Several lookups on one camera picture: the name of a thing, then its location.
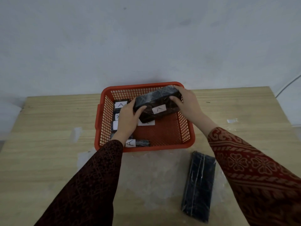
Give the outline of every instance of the white label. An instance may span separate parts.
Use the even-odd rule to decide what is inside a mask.
[[[128,102],[115,102],[115,108],[122,108],[125,106]]]
[[[118,121],[113,121],[113,130],[117,130],[118,128]]]
[[[138,119],[138,126],[149,126],[149,125],[155,125],[155,121],[150,121],[147,123],[142,123],[140,119]]]
[[[157,113],[166,111],[166,105],[160,105],[160,106],[157,106],[157,107],[155,107],[155,108],[152,108],[152,110],[153,110],[153,113],[154,113],[154,114],[157,114]]]
[[[126,147],[136,147],[136,140],[127,140]]]

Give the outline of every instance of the patterned sleeve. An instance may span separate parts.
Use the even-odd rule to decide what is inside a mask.
[[[112,225],[123,145],[111,140],[55,197],[35,226]]]
[[[299,177],[222,128],[208,142],[250,225],[301,224]]]

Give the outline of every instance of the white wall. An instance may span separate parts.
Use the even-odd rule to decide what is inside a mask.
[[[179,81],[190,89],[277,92],[301,71],[300,6],[301,0],[0,0],[0,89],[26,97]],[[288,89],[285,95],[279,100],[289,119],[301,124],[300,97]]]

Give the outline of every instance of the right hand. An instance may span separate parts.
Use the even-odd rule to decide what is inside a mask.
[[[175,102],[182,115],[192,123],[196,124],[203,115],[201,107],[198,103],[197,97],[191,90],[184,89],[180,86],[174,86],[182,94],[183,102],[177,97],[170,96],[170,99]]]

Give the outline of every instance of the white cable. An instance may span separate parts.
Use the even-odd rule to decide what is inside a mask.
[[[301,77],[301,74],[299,73],[296,77],[294,77],[293,79],[291,79],[287,84],[285,84],[277,93],[275,98],[277,98],[279,96],[279,94],[281,94],[290,84],[292,84],[294,81],[296,81],[298,78]]]

